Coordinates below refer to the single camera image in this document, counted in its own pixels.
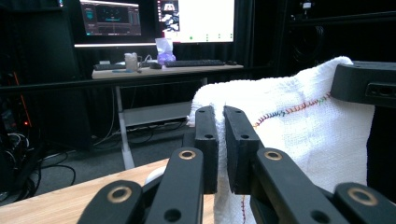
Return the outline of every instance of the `screen display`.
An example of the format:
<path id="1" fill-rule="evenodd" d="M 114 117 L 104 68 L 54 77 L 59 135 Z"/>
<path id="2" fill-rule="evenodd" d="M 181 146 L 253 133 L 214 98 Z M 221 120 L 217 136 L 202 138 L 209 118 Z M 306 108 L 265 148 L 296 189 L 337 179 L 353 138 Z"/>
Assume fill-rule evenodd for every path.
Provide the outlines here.
<path id="1" fill-rule="evenodd" d="M 86 35 L 141 35 L 139 5 L 80 0 Z"/>
<path id="2" fill-rule="evenodd" d="M 157 14 L 173 42 L 233 42 L 234 0 L 157 0 Z"/>
<path id="3" fill-rule="evenodd" d="M 58 0 L 66 7 L 75 48 L 155 46 L 155 0 Z"/>

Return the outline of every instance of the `desk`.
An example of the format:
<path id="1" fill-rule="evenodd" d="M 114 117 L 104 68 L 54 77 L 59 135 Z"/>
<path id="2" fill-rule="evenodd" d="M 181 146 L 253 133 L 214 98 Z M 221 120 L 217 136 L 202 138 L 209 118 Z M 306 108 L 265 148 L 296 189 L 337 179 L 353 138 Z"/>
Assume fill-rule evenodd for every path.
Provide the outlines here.
<path id="1" fill-rule="evenodd" d="M 149 173 L 165 166 L 167 160 L 156 161 L 134 169 L 97 178 L 85 183 L 58 189 L 17 203 L 0 207 L 0 223 L 77 223 L 84 208 L 105 185 L 116 180 L 130 180 L 141 186 Z M 214 223 L 214 195 L 204 195 L 203 223 Z"/>
<path id="2" fill-rule="evenodd" d="M 122 77 L 134 77 L 136 79 L 140 77 L 141 78 L 163 77 L 164 79 L 168 79 L 172 77 L 180 77 L 180 75 L 186 78 L 193 73 L 223 71 L 223 70 L 232 70 L 232 69 L 241 69 L 241 68 L 243 68 L 243 66 L 241 65 L 171 67 L 171 68 L 163 66 L 162 69 L 142 68 L 141 73 L 137 73 L 137 72 L 122 73 L 122 72 L 113 72 L 111 70 L 106 70 L 106 71 L 93 71 L 92 79 L 103 79 L 103 78 L 115 79 Z M 194 79 L 194 78 L 191 78 L 190 80 L 176 79 L 174 80 L 174 83 L 194 81 L 194 80 L 199 80 L 199 79 Z M 200 77 L 200 80 L 202 81 L 203 85 L 207 84 L 207 77 Z M 123 157 L 125 169 L 127 170 L 134 168 L 134 159 L 132 157 L 131 149 L 129 148 L 128 138 L 126 134 L 126 127 L 132 125 L 162 121 L 162 120 L 186 118 L 191 111 L 191 102 L 183 102 L 183 103 L 169 104 L 169 105 L 155 105 L 155 106 L 124 110 L 122 108 L 120 85 L 116 86 L 115 90 L 117 95 L 117 106 L 119 113 L 121 139 L 122 139 L 122 148 L 121 148 L 122 157 Z"/>

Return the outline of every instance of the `wooden table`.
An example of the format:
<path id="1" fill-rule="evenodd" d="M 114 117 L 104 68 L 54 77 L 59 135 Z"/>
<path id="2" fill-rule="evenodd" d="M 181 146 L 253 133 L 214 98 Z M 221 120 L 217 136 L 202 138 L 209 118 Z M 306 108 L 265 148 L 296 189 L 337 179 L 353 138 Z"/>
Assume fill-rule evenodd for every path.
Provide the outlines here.
<path id="1" fill-rule="evenodd" d="M 77 223 L 96 192 L 116 180 L 131 180 L 143 185 L 149 173 L 165 166 L 168 160 L 156 161 L 134 169 L 58 189 L 17 203 L 0 207 L 0 223 Z M 204 195 L 203 223 L 214 223 L 214 195 Z"/>

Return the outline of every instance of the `plastic bag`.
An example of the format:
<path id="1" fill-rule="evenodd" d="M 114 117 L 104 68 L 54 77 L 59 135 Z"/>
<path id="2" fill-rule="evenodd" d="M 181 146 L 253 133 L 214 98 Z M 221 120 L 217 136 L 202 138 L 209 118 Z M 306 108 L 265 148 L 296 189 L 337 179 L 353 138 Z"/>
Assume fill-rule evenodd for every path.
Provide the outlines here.
<path id="1" fill-rule="evenodd" d="M 156 38 L 158 55 L 157 61 L 159 64 L 164 65 L 164 62 L 174 62 L 176 60 L 173 54 L 173 42 L 170 38 Z"/>

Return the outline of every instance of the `keyboard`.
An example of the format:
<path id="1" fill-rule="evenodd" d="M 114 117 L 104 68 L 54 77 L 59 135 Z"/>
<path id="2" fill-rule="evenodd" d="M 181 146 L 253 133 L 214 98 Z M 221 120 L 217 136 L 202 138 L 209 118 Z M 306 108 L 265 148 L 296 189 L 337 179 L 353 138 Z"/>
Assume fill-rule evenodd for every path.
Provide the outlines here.
<path id="1" fill-rule="evenodd" d="M 164 62 L 166 67 L 195 67 L 195 66 L 219 66 L 224 65 L 220 60 L 182 60 L 174 62 Z"/>
<path id="2" fill-rule="evenodd" d="M 109 63 L 109 64 L 96 64 L 93 66 L 95 71 L 125 69 L 125 64 Z"/>

